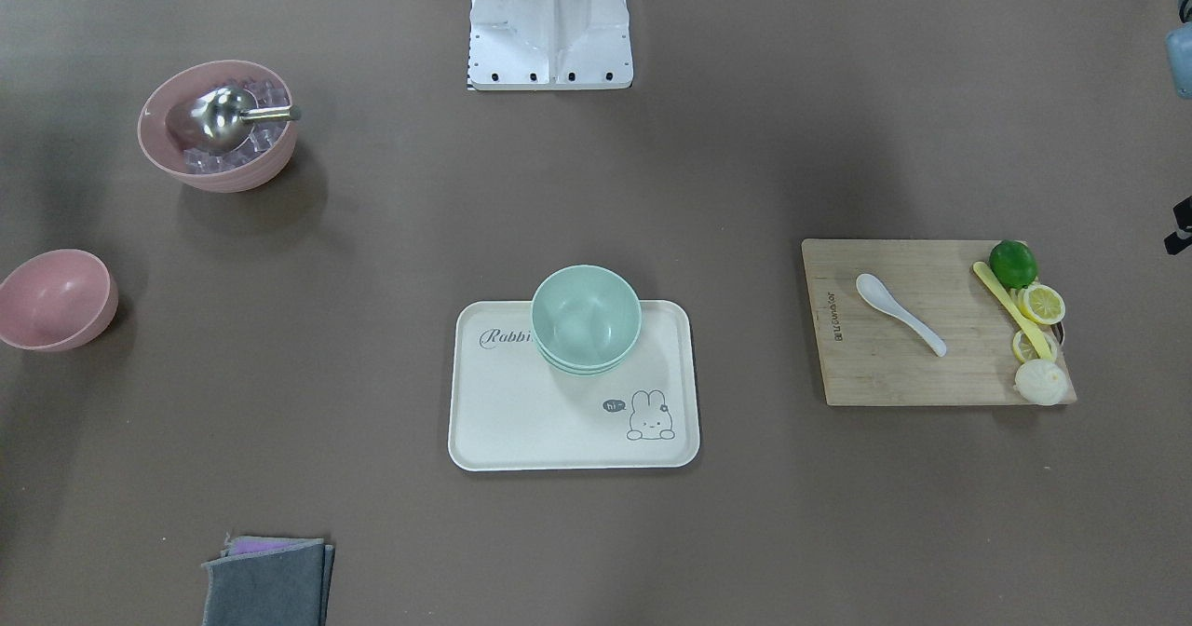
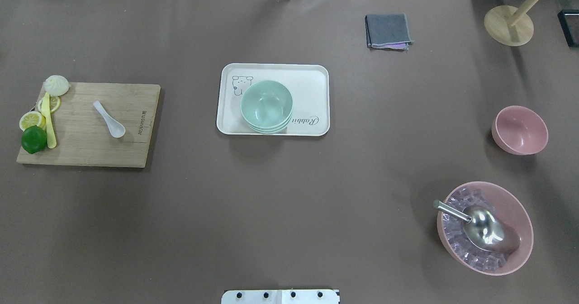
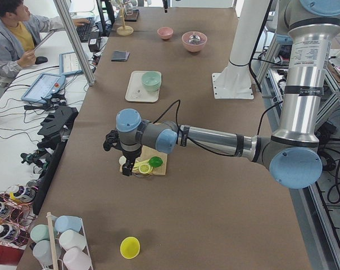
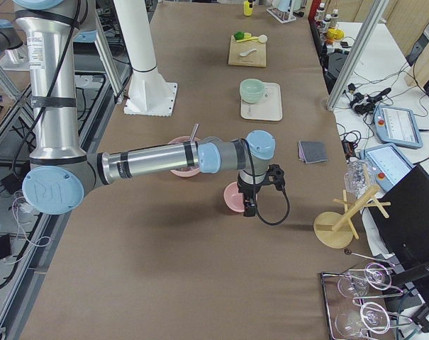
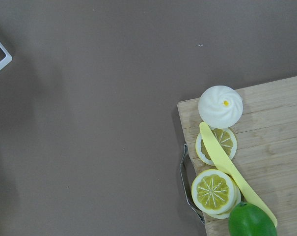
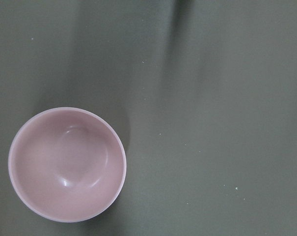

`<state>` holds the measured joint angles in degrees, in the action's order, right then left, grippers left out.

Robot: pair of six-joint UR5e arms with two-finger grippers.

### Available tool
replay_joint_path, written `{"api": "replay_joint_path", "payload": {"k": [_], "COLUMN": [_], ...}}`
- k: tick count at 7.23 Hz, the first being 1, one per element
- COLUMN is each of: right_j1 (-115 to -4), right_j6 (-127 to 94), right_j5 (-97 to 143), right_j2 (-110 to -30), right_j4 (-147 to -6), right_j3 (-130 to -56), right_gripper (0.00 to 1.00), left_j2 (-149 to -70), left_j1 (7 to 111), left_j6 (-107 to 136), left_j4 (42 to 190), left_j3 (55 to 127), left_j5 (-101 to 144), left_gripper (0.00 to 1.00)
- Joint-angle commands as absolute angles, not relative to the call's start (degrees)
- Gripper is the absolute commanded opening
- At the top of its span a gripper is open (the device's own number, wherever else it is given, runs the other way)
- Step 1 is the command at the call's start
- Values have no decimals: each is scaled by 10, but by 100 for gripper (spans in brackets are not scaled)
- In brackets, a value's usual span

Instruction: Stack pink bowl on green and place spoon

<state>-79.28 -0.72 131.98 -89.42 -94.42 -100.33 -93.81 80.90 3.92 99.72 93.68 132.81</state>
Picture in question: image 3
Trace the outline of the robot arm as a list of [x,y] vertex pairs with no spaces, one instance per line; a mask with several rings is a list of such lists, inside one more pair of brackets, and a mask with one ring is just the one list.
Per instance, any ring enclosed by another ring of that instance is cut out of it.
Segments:
[[315,120],[330,44],[340,32],[340,1],[280,1],[277,31],[288,34],[293,44],[280,124],[271,137],[248,137],[170,121],[150,122],[134,109],[123,109],[116,116],[116,129],[107,134],[103,144],[106,151],[114,148],[123,153],[123,174],[132,174],[143,146],[169,154],[177,145],[193,143],[220,156],[259,163],[288,188],[315,183],[323,170]]

